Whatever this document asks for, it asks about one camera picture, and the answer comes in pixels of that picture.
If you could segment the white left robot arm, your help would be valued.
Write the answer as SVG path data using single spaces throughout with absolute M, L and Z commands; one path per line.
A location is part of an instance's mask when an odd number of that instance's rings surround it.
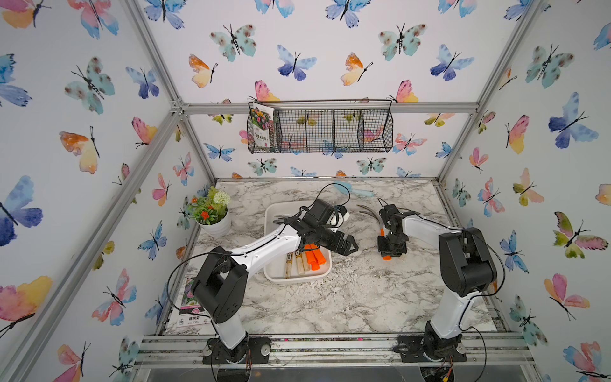
M 342 256 L 358 250 L 354 237 L 338 230 L 347 215 L 343 205 L 315 199 L 310 205 L 301 206 L 297 213 L 275 219 L 277 229 L 259 240 L 232 250 L 217 247 L 207 254 L 191 293 L 210 316 L 226 350 L 240 350 L 248 343 L 248 333 L 238 311 L 248 280 L 256 272 L 272 260 L 296 250 L 303 251 L 308 245 Z

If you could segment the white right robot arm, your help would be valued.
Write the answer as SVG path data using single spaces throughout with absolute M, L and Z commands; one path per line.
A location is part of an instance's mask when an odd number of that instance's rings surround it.
M 414 211 L 401 212 L 396 205 L 379 211 L 383 234 L 378 249 L 386 257 L 407 252 L 415 237 L 439 251 L 440 275 L 445 291 L 433 318 L 426 323 L 421 349 L 432 360 L 450 356 L 461 341 L 461 323 L 474 299 L 496 281 L 497 270 L 479 229 L 459 229 L 424 218 Z

